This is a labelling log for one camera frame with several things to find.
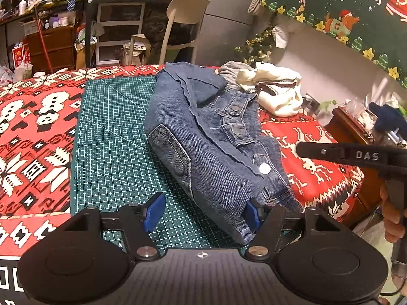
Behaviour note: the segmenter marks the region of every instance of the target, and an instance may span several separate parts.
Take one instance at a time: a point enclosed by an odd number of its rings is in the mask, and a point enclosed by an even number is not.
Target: finger
[[[389,302],[386,298],[380,297],[380,298],[379,298],[379,302],[380,302],[380,304],[382,304],[382,305],[390,305],[390,302]]]
[[[404,236],[405,228],[403,225],[395,224],[387,219],[383,219],[383,224],[386,232],[388,232],[389,234],[398,238],[402,238]]]
[[[400,213],[396,210],[392,203],[384,201],[382,204],[382,215],[385,219],[398,224],[400,222]]]
[[[385,232],[385,233],[384,233],[384,238],[385,238],[385,240],[386,240],[387,242],[389,242],[389,243],[397,243],[397,241],[399,240],[398,237],[396,237],[396,236],[390,234],[389,232]]]
[[[400,293],[403,296],[407,296],[407,283],[404,283],[404,279],[402,279],[401,277],[396,277],[396,276],[391,276],[393,279],[393,283],[396,286],[396,288],[401,288],[401,286],[403,285],[403,288],[400,290]]]
[[[389,198],[389,196],[387,194],[387,188],[386,188],[385,183],[383,183],[382,186],[380,187],[380,197],[384,201],[386,201]]]

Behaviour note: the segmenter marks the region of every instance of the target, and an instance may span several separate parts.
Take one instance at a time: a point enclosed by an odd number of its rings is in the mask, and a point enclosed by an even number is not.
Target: green cutting mat
[[[117,211],[166,194],[166,211],[150,234],[167,247],[237,246],[187,197],[147,143],[144,117],[155,77],[92,80],[81,103],[72,157],[71,212],[88,205]],[[119,232],[105,239],[121,246]]]

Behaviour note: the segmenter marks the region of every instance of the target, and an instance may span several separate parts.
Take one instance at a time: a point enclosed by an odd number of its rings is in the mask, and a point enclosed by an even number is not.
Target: folded denim jacket
[[[227,87],[213,69],[167,63],[157,74],[144,131],[186,194],[237,243],[254,237],[242,218],[250,199],[303,211],[277,140],[261,136],[257,94]]]

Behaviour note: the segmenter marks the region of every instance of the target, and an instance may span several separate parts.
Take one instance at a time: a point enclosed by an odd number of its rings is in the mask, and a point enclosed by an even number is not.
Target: gray refrigerator
[[[222,65],[235,57],[233,48],[248,38],[253,16],[252,0],[210,0],[197,46],[197,65]]]

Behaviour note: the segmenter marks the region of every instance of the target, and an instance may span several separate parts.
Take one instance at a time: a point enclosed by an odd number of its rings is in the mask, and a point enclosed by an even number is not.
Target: santa hat
[[[347,16],[347,15],[351,15],[351,16],[352,16],[352,14],[351,14],[351,12],[350,12],[349,10],[346,10],[346,9],[342,10],[342,11],[340,12],[340,14],[339,14],[339,20],[341,20],[343,17],[345,17],[345,16]]]

